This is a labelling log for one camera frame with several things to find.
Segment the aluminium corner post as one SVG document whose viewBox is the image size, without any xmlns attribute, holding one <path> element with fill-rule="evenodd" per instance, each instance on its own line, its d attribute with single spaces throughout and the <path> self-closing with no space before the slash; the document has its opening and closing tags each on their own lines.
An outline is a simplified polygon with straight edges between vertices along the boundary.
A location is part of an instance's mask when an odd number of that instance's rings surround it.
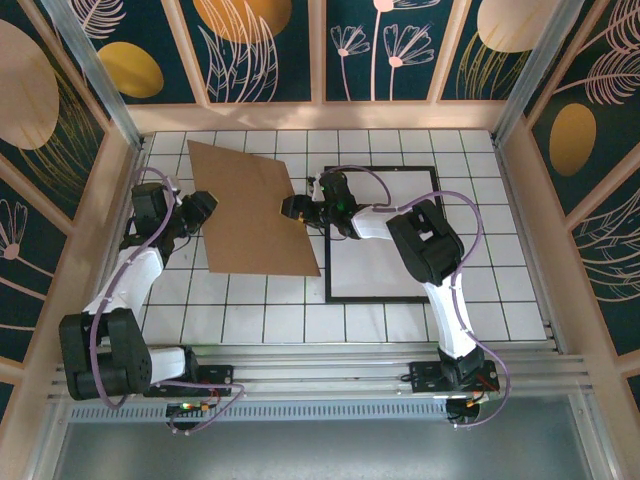
<svg viewBox="0 0 640 480">
<path fill-rule="evenodd" d="M 517 78 L 493 131 L 494 147 L 501 149 L 520 120 L 537 86 L 579 17 L 585 0 L 559 0 L 541 31 L 535 48 Z"/>
<path fill-rule="evenodd" d="M 66 0 L 42 0 L 42 3 L 127 144 L 139 152 L 142 136 L 72 7 Z"/>
</svg>

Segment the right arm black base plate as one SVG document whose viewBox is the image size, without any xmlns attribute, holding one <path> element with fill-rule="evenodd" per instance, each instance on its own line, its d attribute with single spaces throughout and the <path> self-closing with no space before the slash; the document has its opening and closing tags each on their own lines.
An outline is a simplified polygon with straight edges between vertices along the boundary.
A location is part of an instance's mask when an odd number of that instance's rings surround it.
<svg viewBox="0 0 640 480">
<path fill-rule="evenodd" d="M 493 361 L 485 361 L 461 382 L 450 380 L 438 361 L 411 362 L 408 381 L 413 393 L 497 392 L 501 390 Z"/>
</svg>

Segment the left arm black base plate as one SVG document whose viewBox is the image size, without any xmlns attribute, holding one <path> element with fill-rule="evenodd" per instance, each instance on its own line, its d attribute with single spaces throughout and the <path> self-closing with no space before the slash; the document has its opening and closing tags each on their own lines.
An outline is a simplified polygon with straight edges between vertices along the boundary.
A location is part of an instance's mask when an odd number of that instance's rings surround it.
<svg viewBox="0 0 640 480">
<path fill-rule="evenodd" d="M 231 365 L 201 365 L 191 374 L 185 373 L 177 381 L 198 384 L 229 385 L 233 381 L 234 369 Z M 143 396 L 148 398 L 209 398 L 212 390 L 184 386 L 151 386 Z"/>
</svg>

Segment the small controller board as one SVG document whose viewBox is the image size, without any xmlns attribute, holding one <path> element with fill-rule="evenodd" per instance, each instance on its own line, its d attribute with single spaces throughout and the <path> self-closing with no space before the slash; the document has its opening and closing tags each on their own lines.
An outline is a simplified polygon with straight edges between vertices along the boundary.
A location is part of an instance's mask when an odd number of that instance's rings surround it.
<svg viewBox="0 0 640 480">
<path fill-rule="evenodd" d="M 202 417 L 205 412 L 209 412 L 215 404 L 210 402 L 178 402 L 168 403 L 166 406 L 165 416 L 171 417 Z"/>
</svg>

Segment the brown backing board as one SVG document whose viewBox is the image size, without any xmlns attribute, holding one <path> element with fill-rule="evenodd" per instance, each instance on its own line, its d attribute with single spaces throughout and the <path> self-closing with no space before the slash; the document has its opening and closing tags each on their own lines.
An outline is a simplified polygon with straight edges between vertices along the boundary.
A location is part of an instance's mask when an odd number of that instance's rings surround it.
<svg viewBox="0 0 640 480">
<path fill-rule="evenodd" d="M 187 142 L 198 191 L 217 201 L 202 234 L 213 273 L 320 275 L 306 226 L 281 213 L 294 194 L 284 162 Z"/>
</svg>

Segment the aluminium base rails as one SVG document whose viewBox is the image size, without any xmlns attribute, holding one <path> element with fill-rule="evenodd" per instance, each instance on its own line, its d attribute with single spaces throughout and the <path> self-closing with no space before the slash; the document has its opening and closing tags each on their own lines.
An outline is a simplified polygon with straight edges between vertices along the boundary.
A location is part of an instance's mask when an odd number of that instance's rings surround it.
<svg viewBox="0 0 640 480">
<path fill-rule="evenodd" d="M 514 396 L 592 392 L 580 355 L 559 353 L 550 341 L 494 342 Z M 194 349 L 201 364 L 231 365 L 250 400 L 406 398 L 400 380 L 414 361 L 438 359 L 433 343 L 214 345 Z"/>
</svg>

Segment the grey metal sheet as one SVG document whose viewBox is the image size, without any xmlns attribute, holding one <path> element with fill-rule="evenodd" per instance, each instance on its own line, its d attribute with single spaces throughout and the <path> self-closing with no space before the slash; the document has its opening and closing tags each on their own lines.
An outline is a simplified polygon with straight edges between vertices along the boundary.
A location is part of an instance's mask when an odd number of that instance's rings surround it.
<svg viewBox="0 0 640 480">
<path fill-rule="evenodd" d="M 160 422 L 59 413 L 33 480 L 623 480 L 591 413 L 568 396 L 515 398 L 487 424 L 416 419 L 241 420 L 191 437 Z"/>
</svg>

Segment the aluminium side rail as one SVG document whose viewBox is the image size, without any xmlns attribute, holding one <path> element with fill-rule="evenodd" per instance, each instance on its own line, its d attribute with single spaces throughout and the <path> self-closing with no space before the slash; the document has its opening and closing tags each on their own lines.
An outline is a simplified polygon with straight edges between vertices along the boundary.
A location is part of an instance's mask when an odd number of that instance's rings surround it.
<svg viewBox="0 0 640 480">
<path fill-rule="evenodd" d="M 496 158 L 504 177 L 505 189 L 513 203 L 514 222 L 518 235 L 522 237 L 522 249 L 542 317 L 542 323 L 549 340 L 560 354 L 567 353 L 562 325 L 558 322 L 552 284 L 547 279 L 546 252 L 541 235 L 545 232 L 539 219 L 540 209 L 535 205 L 536 196 L 520 174 L 519 168 L 510 159 L 506 148 L 496 148 Z"/>
<path fill-rule="evenodd" d="M 83 201 L 83 218 L 79 228 L 82 259 L 87 263 L 88 278 L 82 287 L 82 301 L 77 312 L 74 339 L 78 354 L 86 369 L 91 368 L 92 351 L 96 349 L 96 334 L 92 324 L 100 318 L 99 294 L 109 281 L 112 264 L 117 260 L 121 238 L 121 218 L 136 176 L 142 150 L 129 145 L 116 146 L 109 141 L 99 155 L 91 173 L 87 198 Z"/>
</svg>

